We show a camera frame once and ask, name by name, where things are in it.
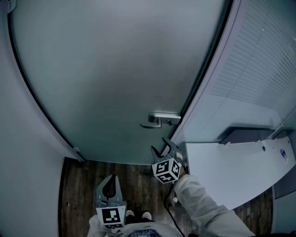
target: sneaker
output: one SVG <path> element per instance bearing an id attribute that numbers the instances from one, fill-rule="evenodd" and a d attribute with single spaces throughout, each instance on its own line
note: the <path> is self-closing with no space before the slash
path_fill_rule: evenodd
<path id="1" fill-rule="evenodd" d="M 142 219 L 147 218 L 149 220 L 152 220 L 152 216 L 149 212 L 144 212 L 142 215 Z"/>
<path id="2" fill-rule="evenodd" d="M 134 212 L 133 212 L 132 210 L 127 210 L 125 216 L 126 216 L 126 217 L 127 217 L 127 216 L 135 216 L 135 214 L 134 214 Z"/>

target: white sleeve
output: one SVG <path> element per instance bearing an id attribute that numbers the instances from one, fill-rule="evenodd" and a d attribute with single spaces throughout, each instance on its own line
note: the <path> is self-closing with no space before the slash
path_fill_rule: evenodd
<path id="1" fill-rule="evenodd" d="M 106 231 L 101 226 L 97 215 L 89 219 L 89 225 L 87 237 L 104 237 L 106 235 Z"/>
<path id="2" fill-rule="evenodd" d="M 197 177 L 184 175 L 177 181 L 175 193 L 194 225 L 202 231 L 221 237 L 254 236 L 233 211 L 216 204 Z"/>

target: wooden floor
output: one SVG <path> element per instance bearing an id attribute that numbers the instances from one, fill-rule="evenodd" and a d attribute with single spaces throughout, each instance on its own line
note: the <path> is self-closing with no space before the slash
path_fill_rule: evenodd
<path id="1" fill-rule="evenodd" d="M 153 177 L 150 166 L 122 165 L 104 162 L 86 161 L 82 165 L 76 160 L 65 159 L 64 179 L 61 201 L 62 237 L 86 237 L 89 230 L 88 220 L 96 214 L 95 194 L 98 184 L 107 176 L 119 177 L 123 199 L 127 208 L 140 215 L 149 211 L 156 222 L 174 226 L 163 206 L 170 185 L 162 185 Z M 192 223 L 183 207 L 172 199 L 170 210 L 185 236 L 192 233 Z M 267 234 L 272 223 L 271 188 L 250 202 L 237 207 L 235 213 L 250 230 L 257 234 Z"/>

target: white shoe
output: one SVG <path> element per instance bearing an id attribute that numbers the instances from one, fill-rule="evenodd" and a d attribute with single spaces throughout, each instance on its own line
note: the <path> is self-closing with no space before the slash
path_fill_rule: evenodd
<path id="1" fill-rule="evenodd" d="M 147 218 L 149 220 L 152 220 L 152 216 L 149 212 L 144 212 L 142 215 L 142 219 Z"/>
<path id="2" fill-rule="evenodd" d="M 127 216 L 135 216 L 135 214 L 134 214 L 134 212 L 133 212 L 132 210 L 127 210 L 125 216 L 126 216 L 126 217 L 127 217 Z"/>

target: cable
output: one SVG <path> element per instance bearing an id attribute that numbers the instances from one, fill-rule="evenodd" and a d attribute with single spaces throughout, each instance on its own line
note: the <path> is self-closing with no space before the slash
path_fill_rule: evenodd
<path id="1" fill-rule="evenodd" d="M 167 200 L 167 198 L 171 195 L 171 192 L 172 192 L 172 190 L 173 190 L 173 187 L 174 187 L 174 184 L 172 183 L 171 186 L 170 186 L 170 190 L 168 191 L 166 197 L 165 197 L 164 200 L 163 200 L 163 205 L 165 206 L 165 209 L 167 210 L 167 212 L 170 214 L 170 216 L 171 216 L 171 218 L 172 218 L 172 220 L 173 220 L 175 226 L 176 226 L 177 229 L 180 231 L 181 235 L 182 235 L 183 237 L 185 237 L 185 235 L 183 234 L 183 232 L 182 232 L 182 231 L 180 230 L 180 228 L 178 227 L 177 222 L 175 221 L 174 217 L 172 216 L 170 210 L 169 210 L 168 207 L 166 206 L 166 200 Z"/>

